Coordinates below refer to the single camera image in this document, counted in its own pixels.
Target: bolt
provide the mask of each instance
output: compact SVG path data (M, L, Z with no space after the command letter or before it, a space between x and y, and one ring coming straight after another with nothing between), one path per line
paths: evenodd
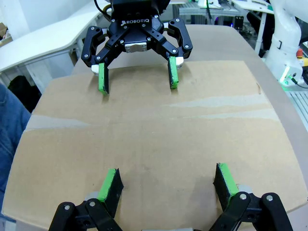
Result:
M268 195L268 196L266 197L266 199L267 199L268 201L272 201L272 200L273 200L273 197L272 197L271 195Z
M242 200L246 200L247 196L246 196L246 194L241 194L241 195L240 195L240 198L241 198Z

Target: person's leg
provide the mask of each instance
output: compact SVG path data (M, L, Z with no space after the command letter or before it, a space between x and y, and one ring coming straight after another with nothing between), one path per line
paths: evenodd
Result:
M0 208L15 151L30 116L17 97L0 84Z

